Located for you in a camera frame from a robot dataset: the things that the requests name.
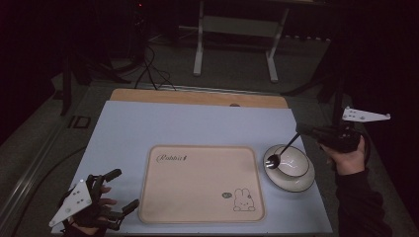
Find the human hand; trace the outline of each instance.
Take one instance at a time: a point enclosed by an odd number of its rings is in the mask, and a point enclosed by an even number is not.
[[[111,187],[105,187],[102,186],[101,187],[101,192],[102,194],[106,194],[111,190]],[[99,205],[114,205],[116,204],[117,201],[115,199],[110,199],[110,198],[100,198],[99,200]],[[101,216],[98,218],[98,220],[108,220],[107,218]],[[71,225],[77,229],[79,229],[80,231],[82,231],[83,233],[87,234],[87,235],[95,235],[96,232],[98,232],[99,228],[97,227],[83,227],[83,226],[79,226],[77,223],[74,222],[74,220],[70,219],[70,223],[72,223]]]
[[[366,142],[362,136],[357,150],[349,153],[340,153],[323,144],[320,144],[320,146],[330,156],[329,159],[336,163],[336,171],[339,175],[352,175],[365,170]]]

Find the table leg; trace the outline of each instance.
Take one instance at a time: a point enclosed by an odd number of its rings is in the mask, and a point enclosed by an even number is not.
[[[286,8],[283,13],[283,17],[281,18],[281,21],[278,23],[277,31],[274,36],[274,43],[270,50],[266,51],[266,60],[268,63],[268,69],[269,69],[269,76],[271,77],[271,82],[277,83],[278,75],[277,75],[277,69],[275,67],[275,61],[274,61],[274,55],[275,51],[277,50],[278,43],[281,39],[281,34],[284,29],[284,24],[286,23],[286,19],[288,16],[290,9]]]
[[[198,47],[197,54],[195,56],[195,65],[194,65],[194,76],[201,76],[201,68],[203,65],[203,33],[204,33],[204,1],[200,2],[200,18],[198,21]]]

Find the desk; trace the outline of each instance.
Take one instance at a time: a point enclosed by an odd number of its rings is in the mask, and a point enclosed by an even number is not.
[[[189,105],[173,104],[183,103],[185,99]],[[271,106],[255,108],[258,103],[265,104],[264,101],[270,102]],[[227,107],[222,104],[239,104],[242,107]],[[261,164],[268,148],[278,143],[287,143],[294,135],[294,128],[293,113],[287,109],[284,98],[116,90],[111,101],[107,102],[102,110],[73,183],[85,179],[89,174],[106,174],[120,168],[123,174],[109,184],[113,190],[107,194],[107,197],[119,201],[114,207],[118,210],[131,200],[140,197],[147,154],[154,145],[245,145],[254,150],[258,162],[266,206],[266,216],[263,220],[252,223],[145,224],[134,212],[126,217],[119,232],[109,231],[109,233],[121,235],[330,233],[331,226],[315,182],[305,192],[286,192],[269,180]],[[304,150],[300,139],[294,146]],[[52,232],[58,233],[59,229],[54,227]]]
[[[290,7],[293,5],[301,6],[323,6],[322,2],[313,0],[263,0],[256,2],[275,2],[283,6],[283,10],[278,15],[281,18],[277,22],[260,21],[249,19],[238,19],[229,17],[209,16],[205,14],[205,1],[200,2],[200,13],[198,21],[198,46],[194,64],[194,75],[200,76],[204,56],[204,32],[215,32],[224,34],[236,34],[244,36],[254,36],[272,39],[271,47],[266,51],[266,60],[269,69],[271,82],[279,81],[274,55],[280,42],[284,25],[286,23]]]

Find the metal frame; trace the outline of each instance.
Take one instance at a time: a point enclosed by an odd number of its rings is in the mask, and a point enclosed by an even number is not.
[[[271,48],[266,51],[266,60],[268,64],[271,82],[279,82],[274,56],[275,52],[277,51],[278,43],[280,42],[289,11],[289,8],[286,8],[284,10],[283,16],[278,23],[205,16],[204,0],[202,0],[200,2],[200,18],[198,22],[198,46],[197,53],[195,56],[194,76],[201,76],[204,56],[204,31],[208,31],[266,38],[273,37],[273,44]]]

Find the wooden edge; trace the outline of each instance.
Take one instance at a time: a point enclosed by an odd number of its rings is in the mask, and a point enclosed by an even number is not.
[[[278,96],[223,94],[213,92],[154,91],[116,89],[111,101],[171,103],[208,106],[240,106],[253,108],[287,109],[287,101]]]

